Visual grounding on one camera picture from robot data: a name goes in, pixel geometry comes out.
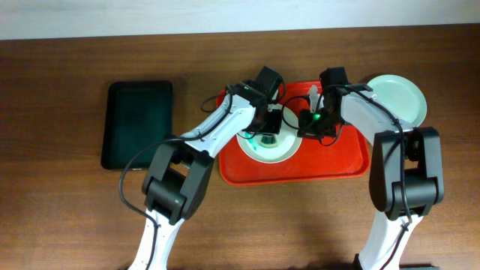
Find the white plate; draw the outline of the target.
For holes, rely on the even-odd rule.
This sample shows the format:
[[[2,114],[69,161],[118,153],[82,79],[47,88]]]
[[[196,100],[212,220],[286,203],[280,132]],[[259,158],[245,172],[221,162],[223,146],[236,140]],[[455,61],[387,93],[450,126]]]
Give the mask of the white plate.
[[[299,124],[298,117],[288,108],[281,104],[274,105],[280,110],[280,133],[275,134],[277,146],[275,148],[263,148],[260,140],[264,134],[240,131],[236,139],[241,150],[250,158],[264,164],[276,164],[291,158],[302,143],[302,138],[297,136],[296,126]]]

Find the green yellow sponge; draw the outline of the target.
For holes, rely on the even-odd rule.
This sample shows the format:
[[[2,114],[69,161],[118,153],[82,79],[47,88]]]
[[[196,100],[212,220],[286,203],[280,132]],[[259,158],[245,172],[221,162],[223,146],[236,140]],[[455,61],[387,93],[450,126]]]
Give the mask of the green yellow sponge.
[[[274,134],[264,134],[259,143],[263,148],[271,149],[278,145],[278,141]]]

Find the pale green plate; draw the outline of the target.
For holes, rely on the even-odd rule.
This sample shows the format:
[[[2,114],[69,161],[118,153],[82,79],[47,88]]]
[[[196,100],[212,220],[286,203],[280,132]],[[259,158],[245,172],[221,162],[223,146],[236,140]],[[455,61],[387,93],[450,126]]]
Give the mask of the pale green plate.
[[[395,115],[418,127],[425,120],[428,105],[420,88],[393,74],[376,76],[368,83],[378,99]]]

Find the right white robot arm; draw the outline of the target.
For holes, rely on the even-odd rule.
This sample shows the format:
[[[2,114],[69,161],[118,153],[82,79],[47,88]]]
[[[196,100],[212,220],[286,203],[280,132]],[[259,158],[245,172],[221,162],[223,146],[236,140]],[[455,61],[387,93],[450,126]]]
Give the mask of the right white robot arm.
[[[321,90],[312,90],[298,120],[299,137],[337,139],[345,124],[355,127],[373,146],[369,193],[376,209],[355,269],[399,269],[413,230],[444,197],[440,135],[432,127],[415,127],[380,102],[365,83],[352,84],[343,67],[319,75]]]

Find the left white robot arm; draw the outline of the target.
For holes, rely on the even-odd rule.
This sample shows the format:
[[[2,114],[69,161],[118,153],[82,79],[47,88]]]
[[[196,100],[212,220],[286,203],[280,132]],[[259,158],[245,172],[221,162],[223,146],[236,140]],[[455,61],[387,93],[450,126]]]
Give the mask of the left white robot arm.
[[[156,150],[142,183],[145,209],[127,207],[145,217],[145,228],[131,269],[165,269],[181,225],[206,195],[215,157],[241,131],[258,132],[269,105],[286,87],[282,76],[263,67],[256,79],[227,85],[222,103],[193,130],[152,144]]]

